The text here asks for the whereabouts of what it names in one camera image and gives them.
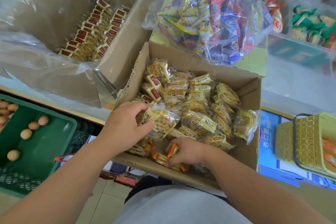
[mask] open cardboard box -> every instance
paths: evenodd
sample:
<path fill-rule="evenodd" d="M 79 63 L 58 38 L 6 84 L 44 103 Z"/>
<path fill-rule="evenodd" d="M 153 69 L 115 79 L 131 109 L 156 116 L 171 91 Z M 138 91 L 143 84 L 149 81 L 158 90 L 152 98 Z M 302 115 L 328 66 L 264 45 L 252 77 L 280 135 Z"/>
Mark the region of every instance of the open cardboard box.
<path fill-rule="evenodd" d="M 0 67 L 30 88 L 100 107 L 100 100 L 109 97 L 113 89 L 124 87 L 139 51 L 149 40 L 151 31 L 141 23 L 153 0 L 106 1 L 132 9 L 100 61 L 81 63 L 0 42 Z M 0 30 L 31 34 L 57 52 L 94 5 L 95 0 L 11 0 L 0 5 Z"/>
<path fill-rule="evenodd" d="M 191 53 L 154 42 L 147 42 L 143 46 L 135 62 L 131 77 L 117 99 L 116 107 L 121 103 L 133 101 L 137 97 L 143 83 L 146 64 L 150 59 L 155 58 L 165 59 L 170 67 L 189 70 L 195 73 L 196 76 L 213 72 L 216 80 L 230 85 L 237 91 L 243 109 L 260 110 L 261 108 L 261 78 L 257 74 L 235 67 L 210 65 L 199 56 L 193 56 Z M 230 151 L 229 154 L 243 164 L 257 170 L 258 149 L 259 130 L 257 129 L 250 145 L 246 145 L 244 140 L 239 140 L 237 147 Z M 215 181 L 189 173 L 177 172 L 148 158 L 121 153 L 113 161 L 194 187 L 218 189 Z"/>

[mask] egg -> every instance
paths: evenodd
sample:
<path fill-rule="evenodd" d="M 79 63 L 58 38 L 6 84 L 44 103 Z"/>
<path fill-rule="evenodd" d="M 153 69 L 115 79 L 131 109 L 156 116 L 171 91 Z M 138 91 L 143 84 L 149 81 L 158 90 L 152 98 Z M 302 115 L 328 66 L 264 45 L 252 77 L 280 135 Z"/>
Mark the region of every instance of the egg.
<path fill-rule="evenodd" d="M 10 113 L 8 109 L 0 109 L 0 115 L 9 115 Z"/>
<path fill-rule="evenodd" d="M 1 125 L 6 124 L 8 120 L 9 120 L 8 116 L 2 116 L 0 117 L 0 124 Z"/>
<path fill-rule="evenodd" d="M 3 109 L 3 108 L 7 108 L 9 106 L 9 102 L 8 101 L 2 101 L 0 102 L 0 108 Z"/>
<path fill-rule="evenodd" d="M 7 153 L 7 158 L 10 161 L 15 161 L 20 157 L 20 152 L 18 150 L 11 150 Z"/>
<path fill-rule="evenodd" d="M 31 137 L 32 134 L 33 134 L 33 132 L 29 128 L 26 128 L 26 129 L 24 129 L 24 130 L 21 131 L 20 137 L 23 140 L 27 140 L 27 139 L 29 139 Z"/>
<path fill-rule="evenodd" d="M 28 124 L 28 128 L 31 130 L 36 130 L 40 127 L 40 125 L 36 121 L 32 121 Z"/>
<path fill-rule="evenodd" d="M 47 116 L 42 116 L 41 118 L 39 118 L 38 123 L 41 126 L 47 125 L 49 122 L 49 118 Z"/>
<path fill-rule="evenodd" d="M 17 104 L 9 104 L 8 106 L 7 106 L 7 109 L 8 109 L 8 111 L 11 111 L 11 112 L 15 112 L 17 109 L 18 109 L 18 105 Z"/>

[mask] barcode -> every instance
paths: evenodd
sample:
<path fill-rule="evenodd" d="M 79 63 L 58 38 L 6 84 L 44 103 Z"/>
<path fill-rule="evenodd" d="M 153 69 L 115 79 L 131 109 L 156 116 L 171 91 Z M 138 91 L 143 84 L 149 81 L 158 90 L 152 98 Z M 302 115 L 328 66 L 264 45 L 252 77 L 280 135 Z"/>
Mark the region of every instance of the barcode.
<path fill-rule="evenodd" d="M 153 128 L 151 131 L 148 132 L 148 134 L 146 135 L 146 137 L 153 138 L 157 133 L 158 133 L 158 130 L 156 130 L 155 128 Z"/>
<path fill-rule="evenodd" d="M 202 128 L 200 125 L 198 125 L 198 124 L 196 123 L 195 120 L 192 120 L 192 121 L 191 121 L 191 124 L 194 125 L 196 128 Z"/>
<path fill-rule="evenodd" d="M 204 169 L 204 166 L 197 166 L 197 167 L 196 167 L 196 170 L 197 170 L 197 171 L 203 171 L 203 169 Z"/>
<path fill-rule="evenodd" d="M 234 120 L 235 124 L 239 124 L 242 121 L 242 118 L 237 116 L 236 119 Z"/>

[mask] green plastic crate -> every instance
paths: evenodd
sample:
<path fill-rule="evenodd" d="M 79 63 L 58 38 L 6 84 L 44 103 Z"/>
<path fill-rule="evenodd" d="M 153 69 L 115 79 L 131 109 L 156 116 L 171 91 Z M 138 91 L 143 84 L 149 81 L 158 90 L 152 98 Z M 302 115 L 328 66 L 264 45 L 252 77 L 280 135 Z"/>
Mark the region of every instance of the green plastic crate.
<path fill-rule="evenodd" d="M 6 95 L 0 94 L 0 99 L 19 106 L 0 133 L 0 191 L 24 197 L 60 166 L 55 157 L 75 153 L 85 144 L 93 126 Z M 22 140 L 21 131 L 43 115 L 49 117 L 49 123 Z M 13 149 L 21 155 L 11 162 L 7 153 Z"/>

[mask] clear plastic liner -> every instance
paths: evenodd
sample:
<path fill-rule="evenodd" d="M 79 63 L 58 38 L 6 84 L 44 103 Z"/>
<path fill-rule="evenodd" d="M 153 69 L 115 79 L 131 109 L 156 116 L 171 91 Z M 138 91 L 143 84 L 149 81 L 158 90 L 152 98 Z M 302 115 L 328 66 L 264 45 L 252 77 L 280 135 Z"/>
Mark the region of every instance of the clear plastic liner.
<path fill-rule="evenodd" d="M 178 46 L 229 66 L 267 36 L 272 18 L 262 0 L 157 0 L 143 23 L 156 26 Z"/>
<path fill-rule="evenodd" d="M 113 9 L 132 8 L 138 0 L 105 0 Z M 97 66 L 57 55 L 71 40 L 96 0 L 0 0 L 0 64 L 12 77 L 46 94 L 100 107 L 116 96 Z"/>

